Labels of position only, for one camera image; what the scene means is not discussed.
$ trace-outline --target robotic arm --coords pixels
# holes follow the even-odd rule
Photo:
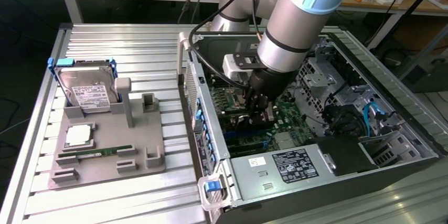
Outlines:
[[[257,68],[250,71],[247,89],[245,90],[245,107],[249,110],[246,120],[267,121],[269,107],[274,99],[283,92],[297,69],[301,66],[306,52],[309,51],[318,33],[325,25],[330,13],[338,7],[341,0],[259,0],[259,13],[266,13],[274,5],[267,26],[257,48]],[[211,29],[234,31],[241,30],[245,23],[247,28],[247,16],[243,6],[250,6],[234,1],[226,12],[213,20]],[[234,72],[229,71],[230,60],[225,57],[225,75],[231,78]]]

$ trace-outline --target metal bracket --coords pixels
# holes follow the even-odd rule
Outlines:
[[[242,70],[266,69],[255,52],[235,52],[233,54],[235,66]]]

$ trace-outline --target green circuit board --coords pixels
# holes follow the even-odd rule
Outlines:
[[[303,145],[314,137],[311,129],[301,119],[301,113],[287,91],[277,98],[275,122],[267,130],[234,132],[231,120],[243,115],[242,90],[234,87],[210,88],[214,109],[231,157],[253,155]],[[287,140],[278,141],[277,133],[286,132]]]

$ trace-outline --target hard drive label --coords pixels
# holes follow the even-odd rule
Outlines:
[[[74,97],[81,109],[95,109],[109,107],[105,86],[78,86],[71,87]]]
[[[271,158],[286,184],[318,176],[305,149],[273,154]]]

